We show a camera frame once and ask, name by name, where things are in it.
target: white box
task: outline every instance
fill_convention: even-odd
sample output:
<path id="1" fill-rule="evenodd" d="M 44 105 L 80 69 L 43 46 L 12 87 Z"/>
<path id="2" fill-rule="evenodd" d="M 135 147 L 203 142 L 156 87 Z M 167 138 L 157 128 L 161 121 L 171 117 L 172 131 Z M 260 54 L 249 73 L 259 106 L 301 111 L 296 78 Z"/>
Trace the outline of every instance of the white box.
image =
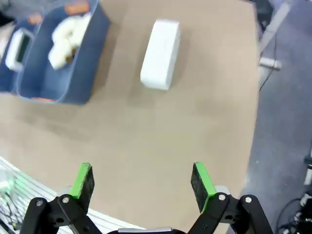
<path id="1" fill-rule="evenodd" d="M 179 22 L 156 20 L 141 70 L 141 82 L 145 86 L 169 90 L 179 45 Z"/>

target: white foam block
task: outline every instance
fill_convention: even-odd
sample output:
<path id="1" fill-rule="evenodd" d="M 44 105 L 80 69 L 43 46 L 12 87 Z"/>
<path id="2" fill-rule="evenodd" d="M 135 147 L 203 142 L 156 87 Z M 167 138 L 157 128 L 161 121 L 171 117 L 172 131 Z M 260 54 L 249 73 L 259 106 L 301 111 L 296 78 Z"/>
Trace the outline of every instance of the white foam block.
<path id="1" fill-rule="evenodd" d="M 67 64 L 67 57 L 72 56 L 72 47 L 68 39 L 58 39 L 49 52 L 48 59 L 54 70 Z"/>
<path id="2" fill-rule="evenodd" d="M 156 20 L 141 70 L 141 82 L 145 86 L 169 90 L 179 45 L 179 22 Z"/>
<path id="3" fill-rule="evenodd" d="M 76 26 L 79 26 L 81 19 L 81 16 L 69 16 L 64 19 L 53 31 L 52 41 L 56 43 L 58 40 L 71 37 L 73 30 Z"/>
<path id="4" fill-rule="evenodd" d="M 73 47 L 80 47 L 84 34 L 87 30 L 89 22 L 91 20 L 91 13 L 85 14 L 81 17 L 79 24 L 76 24 L 72 36 L 69 38 L 69 42 Z"/>

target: blue bin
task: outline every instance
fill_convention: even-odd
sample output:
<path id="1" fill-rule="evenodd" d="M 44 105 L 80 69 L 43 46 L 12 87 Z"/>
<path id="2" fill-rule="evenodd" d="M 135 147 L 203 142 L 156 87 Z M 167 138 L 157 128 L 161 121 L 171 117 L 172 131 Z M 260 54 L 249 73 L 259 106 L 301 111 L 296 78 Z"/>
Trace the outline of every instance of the blue bin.
<path id="1" fill-rule="evenodd" d="M 25 28 L 28 31 L 32 32 L 33 34 L 36 34 L 39 28 L 39 25 L 30 24 L 27 18 L 18 20 L 8 40 L 8 45 L 10 45 L 11 43 L 13 34 L 21 28 Z M 22 63 L 25 63 L 25 58 L 28 53 L 27 51 L 29 51 L 29 46 L 30 44 L 28 45 L 28 48 L 26 49 Z M 8 49 L 9 49 L 9 46 L 5 48 L 5 51 L 4 51 L 4 54 L 0 63 L 0 92 L 16 94 L 16 80 L 17 80 L 19 73 L 10 70 L 5 64 L 5 59 L 8 53 Z"/>
<path id="2" fill-rule="evenodd" d="M 98 0 L 90 1 L 91 20 L 74 60 L 54 70 L 48 60 L 52 33 L 68 17 L 64 6 L 52 9 L 43 19 L 18 76 L 17 94 L 37 102 L 85 104 L 98 67 L 98 60 L 110 26 Z"/>

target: floor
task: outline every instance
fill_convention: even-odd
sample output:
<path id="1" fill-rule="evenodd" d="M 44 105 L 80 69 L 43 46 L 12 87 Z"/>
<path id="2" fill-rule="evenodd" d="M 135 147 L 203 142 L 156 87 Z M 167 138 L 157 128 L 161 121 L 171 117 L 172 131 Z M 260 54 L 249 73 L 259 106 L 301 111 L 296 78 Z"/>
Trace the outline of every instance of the floor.
<path id="1" fill-rule="evenodd" d="M 259 94 L 258 117 L 243 194 L 256 195 L 275 229 L 285 204 L 301 197 L 312 141 L 312 2 L 298 1 L 276 40 L 283 68 L 273 72 Z M 274 39 L 264 55 L 273 58 Z M 286 210 L 281 223 L 297 210 Z"/>

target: cardboard surface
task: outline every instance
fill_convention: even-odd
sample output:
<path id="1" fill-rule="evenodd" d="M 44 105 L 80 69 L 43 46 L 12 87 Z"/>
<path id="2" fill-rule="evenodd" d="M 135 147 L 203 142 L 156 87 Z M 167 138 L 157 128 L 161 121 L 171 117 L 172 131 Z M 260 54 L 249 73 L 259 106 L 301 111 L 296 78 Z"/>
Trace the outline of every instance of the cardboard surface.
<path id="1" fill-rule="evenodd" d="M 199 215 L 194 161 L 238 196 L 254 134 L 258 75 L 253 6 L 237 0 L 105 0 L 113 24 L 84 106 L 0 96 L 0 155 L 60 190 L 90 162 L 90 207 L 141 227 L 189 230 Z M 140 69 L 156 19 L 180 21 L 170 91 Z"/>

